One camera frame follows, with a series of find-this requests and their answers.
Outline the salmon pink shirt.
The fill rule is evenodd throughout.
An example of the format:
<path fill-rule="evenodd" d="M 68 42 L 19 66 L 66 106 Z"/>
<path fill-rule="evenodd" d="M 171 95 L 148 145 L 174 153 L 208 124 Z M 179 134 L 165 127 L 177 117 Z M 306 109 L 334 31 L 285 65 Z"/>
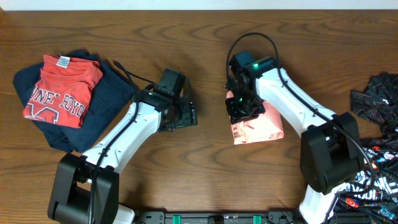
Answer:
<path fill-rule="evenodd" d="M 280 113 L 268 101 L 264 101 L 265 113 L 249 121 L 231 125 L 234 145 L 274 141 L 284 137 Z"/>

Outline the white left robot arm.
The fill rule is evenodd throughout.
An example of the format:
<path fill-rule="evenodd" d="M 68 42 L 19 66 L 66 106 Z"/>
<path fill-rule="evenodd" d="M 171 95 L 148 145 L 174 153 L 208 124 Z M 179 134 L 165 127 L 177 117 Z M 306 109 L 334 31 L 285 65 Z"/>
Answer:
<path fill-rule="evenodd" d="M 133 223 L 136 213 L 119 203 L 120 175 L 156 132 L 197 124 L 189 97 L 142 90 L 122 120 L 81 156 L 58 163 L 47 215 L 59 223 Z"/>

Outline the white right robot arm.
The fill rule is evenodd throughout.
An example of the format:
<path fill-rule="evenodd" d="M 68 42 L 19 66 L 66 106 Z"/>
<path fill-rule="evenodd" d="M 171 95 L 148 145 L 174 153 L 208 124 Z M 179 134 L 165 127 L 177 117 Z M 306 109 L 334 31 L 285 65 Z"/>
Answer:
<path fill-rule="evenodd" d="M 365 166 L 355 118 L 317 103 L 271 57 L 254 60 L 242 52 L 226 68 L 231 123 L 259 121 L 266 101 L 289 122 L 300 136 L 300 171 L 308 184 L 298 210 L 306 223 L 326 223 L 338 193 Z"/>

